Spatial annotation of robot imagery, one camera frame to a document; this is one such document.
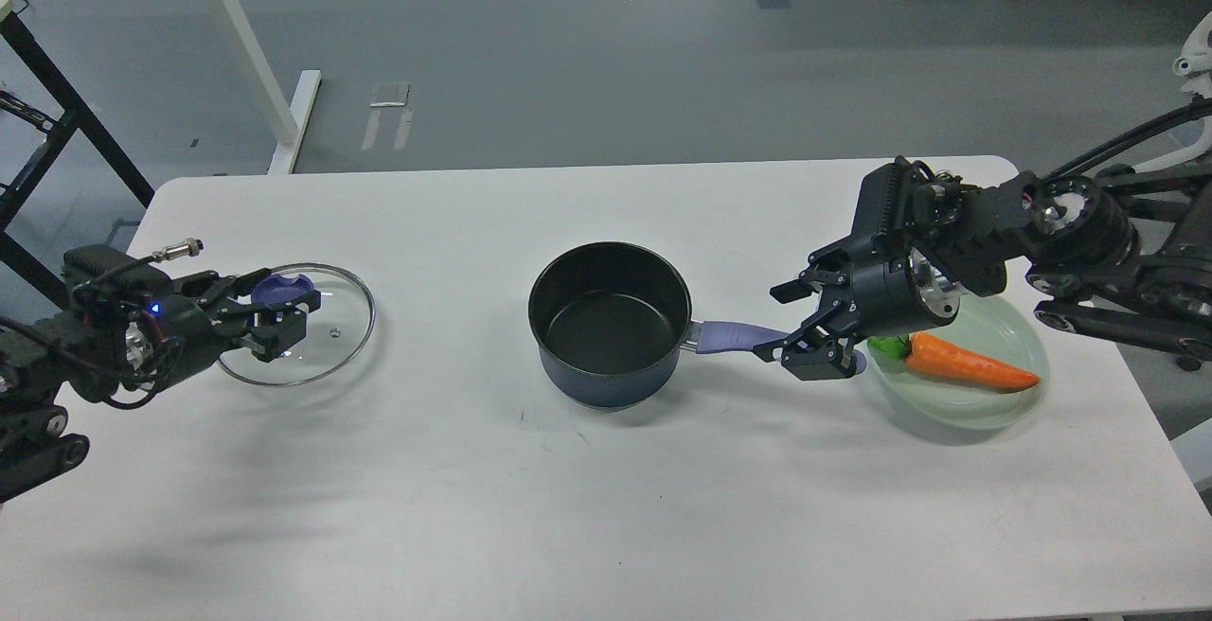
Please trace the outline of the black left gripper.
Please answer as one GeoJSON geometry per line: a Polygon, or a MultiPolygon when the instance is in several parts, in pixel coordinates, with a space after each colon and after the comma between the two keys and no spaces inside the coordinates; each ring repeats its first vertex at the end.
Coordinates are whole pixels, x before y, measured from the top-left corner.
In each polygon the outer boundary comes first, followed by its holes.
{"type": "Polygon", "coordinates": [[[247,349],[257,361],[275,361],[307,336],[311,310],[321,307],[318,290],[255,287],[273,274],[261,268],[246,275],[202,270],[181,277],[179,294],[152,302],[145,331],[154,355],[145,363],[148,384],[178,384],[211,368],[233,344],[247,349]],[[248,303],[240,298],[250,297],[248,303]]]}

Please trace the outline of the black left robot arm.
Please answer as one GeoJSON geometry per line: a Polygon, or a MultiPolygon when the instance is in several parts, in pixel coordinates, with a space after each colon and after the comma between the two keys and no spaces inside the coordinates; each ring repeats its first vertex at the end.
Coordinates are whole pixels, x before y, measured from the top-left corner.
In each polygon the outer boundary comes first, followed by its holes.
{"type": "Polygon", "coordinates": [[[194,238],[143,257],[73,249],[63,260],[65,310],[32,325],[2,320],[4,501],[86,458],[88,439],[65,431],[69,415],[57,401],[65,384],[87,401],[135,410],[228,352],[269,363],[305,337],[322,304],[307,279],[280,280],[270,269],[168,277],[159,268],[201,249],[194,238]]]}

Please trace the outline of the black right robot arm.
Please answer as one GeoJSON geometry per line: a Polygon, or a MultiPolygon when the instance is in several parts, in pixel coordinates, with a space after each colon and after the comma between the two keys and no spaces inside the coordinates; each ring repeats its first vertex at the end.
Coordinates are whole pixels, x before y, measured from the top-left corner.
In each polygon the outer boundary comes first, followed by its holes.
{"type": "Polygon", "coordinates": [[[861,183],[848,237],[771,289],[783,304],[817,294],[813,315],[753,346],[804,381],[853,377],[854,346],[947,327],[961,294],[1004,294],[1006,263],[1029,262],[1040,323],[1117,344],[1210,359],[1210,165],[1110,167],[1210,99],[1155,116],[1037,177],[973,186],[898,156],[861,183]]]}

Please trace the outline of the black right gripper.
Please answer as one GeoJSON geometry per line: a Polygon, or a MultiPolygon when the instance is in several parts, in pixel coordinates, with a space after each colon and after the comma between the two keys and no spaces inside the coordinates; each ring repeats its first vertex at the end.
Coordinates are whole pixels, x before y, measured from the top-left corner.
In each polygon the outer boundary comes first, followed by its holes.
{"type": "Polygon", "coordinates": [[[817,297],[819,306],[800,327],[782,338],[754,346],[764,363],[777,363],[804,382],[861,375],[862,337],[893,337],[947,327],[957,317],[957,284],[925,257],[854,267],[848,240],[814,250],[791,280],[768,295],[781,304],[817,297]],[[857,313],[851,320],[848,303],[857,313]]]}

